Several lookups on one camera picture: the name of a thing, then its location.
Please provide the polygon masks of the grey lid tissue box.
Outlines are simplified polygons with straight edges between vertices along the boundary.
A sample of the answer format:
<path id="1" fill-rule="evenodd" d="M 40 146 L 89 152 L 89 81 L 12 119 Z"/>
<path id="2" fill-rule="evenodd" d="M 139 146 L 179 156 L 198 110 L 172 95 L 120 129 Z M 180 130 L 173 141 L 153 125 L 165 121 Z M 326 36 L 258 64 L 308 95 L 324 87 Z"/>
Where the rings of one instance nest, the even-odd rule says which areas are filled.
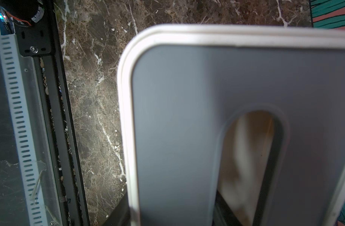
<path id="1" fill-rule="evenodd" d="M 345 31 L 161 24 L 121 55 L 133 226 L 210 226 L 224 141 L 241 116 L 275 135 L 255 226 L 333 226 L 345 202 Z"/>

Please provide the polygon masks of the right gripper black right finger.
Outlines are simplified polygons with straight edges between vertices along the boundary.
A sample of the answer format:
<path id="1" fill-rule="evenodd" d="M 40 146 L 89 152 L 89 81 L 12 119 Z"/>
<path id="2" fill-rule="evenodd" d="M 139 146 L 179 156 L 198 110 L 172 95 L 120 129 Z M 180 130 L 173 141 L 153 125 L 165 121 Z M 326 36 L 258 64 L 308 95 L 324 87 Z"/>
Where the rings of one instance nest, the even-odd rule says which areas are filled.
<path id="1" fill-rule="evenodd" d="M 216 199 L 213 210 L 214 226 L 242 226 L 241 222 L 233 214 L 228 204 L 219 191 L 216 193 Z"/>

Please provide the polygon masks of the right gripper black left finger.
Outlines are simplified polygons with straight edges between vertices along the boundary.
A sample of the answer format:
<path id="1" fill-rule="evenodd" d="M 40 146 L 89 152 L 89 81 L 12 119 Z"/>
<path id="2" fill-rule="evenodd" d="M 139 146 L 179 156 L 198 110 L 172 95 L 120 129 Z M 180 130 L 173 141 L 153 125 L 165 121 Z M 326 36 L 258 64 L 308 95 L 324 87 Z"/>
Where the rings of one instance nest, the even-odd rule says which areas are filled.
<path id="1" fill-rule="evenodd" d="M 130 226 L 130 208 L 126 193 L 103 226 Z"/>

